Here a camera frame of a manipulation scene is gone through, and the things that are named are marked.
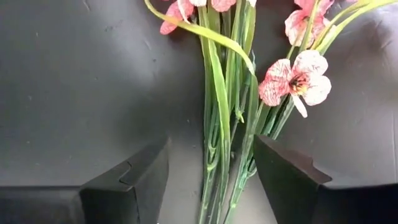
flower center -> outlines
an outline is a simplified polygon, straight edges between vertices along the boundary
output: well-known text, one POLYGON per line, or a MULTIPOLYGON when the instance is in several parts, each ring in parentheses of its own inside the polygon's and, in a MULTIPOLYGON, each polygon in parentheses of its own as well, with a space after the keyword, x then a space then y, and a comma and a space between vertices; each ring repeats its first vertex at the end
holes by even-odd
POLYGON ((297 95, 303 95, 308 89, 308 77, 297 75, 289 82, 290 89, 297 95))

pink flower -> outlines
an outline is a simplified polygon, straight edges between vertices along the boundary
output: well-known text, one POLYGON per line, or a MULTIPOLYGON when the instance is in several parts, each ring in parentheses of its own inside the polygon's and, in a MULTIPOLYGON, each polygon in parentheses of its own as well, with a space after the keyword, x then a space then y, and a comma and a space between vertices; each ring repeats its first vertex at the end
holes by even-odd
MULTIPOLYGON (((256 0, 249 0, 252 4, 256 3, 256 0)), ((188 22, 188 17, 193 14, 193 8, 206 6, 206 0, 177 0, 172 3, 169 9, 166 12, 166 16, 172 16, 179 21, 188 22)), ((228 11, 231 6, 236 3, 236 0, 211 0, 211 5, 218 12, 228 11)), ((164 21, 162 26, 160 27, 160 33, 163 35, 167 35, 171 33, 173 30, 177 28, 177 25, 172 24, 171 22, 164 21)))
POLYGON ((331 90, 329 79, 323 76, 327 69, 328 62, 316 50, 301 52, 292 68, 289 59, 280 59, 259 85, 260 99, 268 106, 277 106, 282 96, 291 94, 295 107, 306 118, 307 110, 299 96, 309 106, 323 102, 331 90))
MULTIPOLYGON (((316 0, 294 0, 294 3, 299 5, 302 9, 292 12, 291 15, 285 20, 285 33, 289 38, 291 45, 295 44, 297 47, 301 45, 315 1, 316 0)), ((329 22, 328 19, 325 19, 323 16, 333 3, 334 0, 321 0, 314 19, 307 47, 312 45, 315 38, 329 22)))

black backdrop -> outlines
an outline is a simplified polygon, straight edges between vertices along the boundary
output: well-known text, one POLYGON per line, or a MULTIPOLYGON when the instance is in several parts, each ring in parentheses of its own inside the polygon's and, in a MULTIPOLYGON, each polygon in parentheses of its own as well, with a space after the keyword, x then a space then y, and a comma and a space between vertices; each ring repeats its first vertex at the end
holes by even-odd
MULTIPOLYGON (((162 11, 170 4, 152 2, 162 11)), ((261 77, 287 52, 283 21, 294 5, 257 5, 261 77)), ((396 181, 397 22, 397 5, 353 22, 326 54, 329 98, 309 108, 307 119, 294 112, 282 132, 283 144, 313 156, 317 167, 341 177, 337 184, 396 181)), ((159 222, 193 223, 200 46, 181 30, 159 35, 160 23, 141 0, 0 2, 0 185, 80 185, 168 133, 174 150, 159 222)), ((237 223, 249 215, 247 223, 274 222, 256 177, 242 203, 237 223)))

flower bouquet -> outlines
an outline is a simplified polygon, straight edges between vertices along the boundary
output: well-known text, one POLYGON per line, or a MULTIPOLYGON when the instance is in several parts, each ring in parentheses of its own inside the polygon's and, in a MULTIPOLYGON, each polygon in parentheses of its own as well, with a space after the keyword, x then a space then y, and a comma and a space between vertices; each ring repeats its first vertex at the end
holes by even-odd
POLYGON ((200 38, 205 67, 204 171, 198 223, 230 223, 248 178, 256 173, 253 137, 276 139, 294 108, 306 118, 305 104, 325 101, 331 82, 324 57, 353 19, 397 0, 346 0, 332 20, 325 13, 334 0, 294 0, 300 8, 285 20, 291 44, 286 58, 256 76, 256 0, 176 0, 165 14, 149 0, 149 10, 164 20, 160 33, 181 27, 200 38), (229 176, 236 175, 227 197, 229 176))

artificial orchid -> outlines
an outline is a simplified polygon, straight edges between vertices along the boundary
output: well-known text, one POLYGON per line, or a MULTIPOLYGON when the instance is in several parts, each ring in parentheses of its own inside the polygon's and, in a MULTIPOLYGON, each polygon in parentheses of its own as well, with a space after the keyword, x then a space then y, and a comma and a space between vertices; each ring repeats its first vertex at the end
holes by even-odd
POLYGON ((328 62, 316 50, 301 52, 292 68, 289 59, 280 59, 259 85, 260 99, 268 106, 277 106, 282 96, 291 94, 295 107, 306 118, 307 110, 299 96, 309 106, 323 102, 331 90, 329 79, 323 76, 327 68, 328 62))
MULTIPOLYGON (((248 0, 254 7, 257 0, 248 0)), ((172 16, 179 21, 188 22, 188 17, 193 14, 194 7, 206 6, 206 0, 176 0, 169 6, 166 16, 172 16)), ((236 4, 236 0, 211 0, 211 5, 217 12, 226 12, 231 6, 236 4)), ((177 25, 164 21, 160 28, 160 33, 167 35, 177 28, 177 25)))
MULTIPOLYGON (((297 47, 301 45, 315 1, 316 0, 294 0, 294 3, 299 5, 302 9, 292 12, 285 20, 285 33, 291 45, 297 47)), ((329 23, 329 20, 326 19, 324 15, 333 3, 334 0, 320 0, 306 47, 312 45, 315 38, 329 23)))

